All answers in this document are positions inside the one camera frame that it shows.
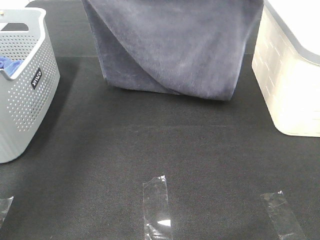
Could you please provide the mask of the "grey microfibre towel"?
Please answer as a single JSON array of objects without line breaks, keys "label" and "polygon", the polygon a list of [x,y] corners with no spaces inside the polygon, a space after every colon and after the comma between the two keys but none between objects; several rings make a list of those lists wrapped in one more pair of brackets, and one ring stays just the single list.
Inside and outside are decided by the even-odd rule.
[{"label": "grey microfibre towel", "polygon": [[228,101],[261,0],[84,0],[114,87]]}]

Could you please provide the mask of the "grey perforated laundry basket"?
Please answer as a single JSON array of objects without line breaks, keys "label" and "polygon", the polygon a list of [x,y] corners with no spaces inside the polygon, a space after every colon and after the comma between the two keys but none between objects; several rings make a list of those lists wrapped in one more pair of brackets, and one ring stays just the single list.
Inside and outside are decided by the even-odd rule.
[{"label": "grey perforated laundry basket", "polygon": [[1,9],[2,24],[25,24],[27,30],[0,33],[0,58],[19,66],[0,67],[0,162],[18,158],[42,123],[55,96],[60,72],[45,22],[37,7]]}]

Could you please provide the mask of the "cream plastic storage basket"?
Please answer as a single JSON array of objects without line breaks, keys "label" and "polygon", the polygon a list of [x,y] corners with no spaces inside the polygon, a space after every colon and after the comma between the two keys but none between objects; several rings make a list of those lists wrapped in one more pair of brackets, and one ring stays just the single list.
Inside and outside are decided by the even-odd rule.
[{"label": "cream plastic storage basket", "polygon": [[274,126],[320,135],[320,3],[266,0],[252,70]]}]

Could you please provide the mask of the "clear tape strip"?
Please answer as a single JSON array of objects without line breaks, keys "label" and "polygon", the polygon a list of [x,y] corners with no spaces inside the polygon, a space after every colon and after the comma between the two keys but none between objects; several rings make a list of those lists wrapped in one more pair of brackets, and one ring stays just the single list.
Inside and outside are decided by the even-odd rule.
[{"label": "clear tape strip", "polygon": [[146,240],[171,240],[167,181],[164,175],[154,177],[142,185],[143,221]]},{"label": "clear tape strip", "polygon": [[0,199],[0,229],[2,228],[5,218],[9,212],[13,199],[13,196],[10,198]]},{"label": "clear tape strip", "polygon": [[282,191],[263,193],[260,198],[280,240],[307,239]]}]

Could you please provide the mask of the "black table mat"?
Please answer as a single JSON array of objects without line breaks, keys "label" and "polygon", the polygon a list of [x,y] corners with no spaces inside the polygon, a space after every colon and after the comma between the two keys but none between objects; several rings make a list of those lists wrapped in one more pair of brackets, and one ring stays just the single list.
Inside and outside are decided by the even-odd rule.
[{"label": "black table mat", "polygon": [[79,0],[36,0],[60,72],[47,114],[0,166],[3,240],[141,240],[143,183],[165,176],[176,240],[276,240],[260,198],[282,191],[320,237],[320,140],[280,133],[252,71],[230,101],[123,90],[103,78]]}]

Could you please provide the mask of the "middle clear tape strip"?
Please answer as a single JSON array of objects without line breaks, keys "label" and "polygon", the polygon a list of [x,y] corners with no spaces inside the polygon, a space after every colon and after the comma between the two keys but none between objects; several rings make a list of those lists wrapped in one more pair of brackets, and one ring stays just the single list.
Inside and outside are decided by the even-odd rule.
[{"label": "middle clear tape strip", "polygon": [[167,181],[164,175],[154,177],[142,185],[143,221],[146,240],[171,240]]}]

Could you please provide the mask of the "right clear tape strip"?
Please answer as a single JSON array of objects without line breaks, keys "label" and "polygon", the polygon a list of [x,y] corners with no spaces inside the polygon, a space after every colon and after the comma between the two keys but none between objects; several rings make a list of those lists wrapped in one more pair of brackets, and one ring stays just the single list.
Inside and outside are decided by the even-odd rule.
[{"label": "right clear tape strip", "polygon": [[260,198],[280,240],[307,239],[282,191],[263,193]]}]

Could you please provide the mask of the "left clear tape strip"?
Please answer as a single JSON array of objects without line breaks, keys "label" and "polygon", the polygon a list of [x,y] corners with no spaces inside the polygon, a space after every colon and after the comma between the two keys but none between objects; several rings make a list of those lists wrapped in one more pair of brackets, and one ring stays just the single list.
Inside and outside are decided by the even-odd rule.
[{"label": "left clear tape strip", "polygon": [[5,218],[9,212],[13,199],[13,196],[10,198],[0,199],[0,229],[2,228]]}]

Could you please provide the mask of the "blue cloth in basket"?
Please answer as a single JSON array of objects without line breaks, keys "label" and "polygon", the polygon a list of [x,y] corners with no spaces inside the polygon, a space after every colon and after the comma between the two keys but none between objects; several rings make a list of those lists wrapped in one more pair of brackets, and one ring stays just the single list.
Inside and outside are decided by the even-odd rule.
[{"label": "blue cloth in basket", "polygon": [[4,70],[10,77],[23,63],[23,60],[11,60],[9,57],[0,57],[0,69]]}]

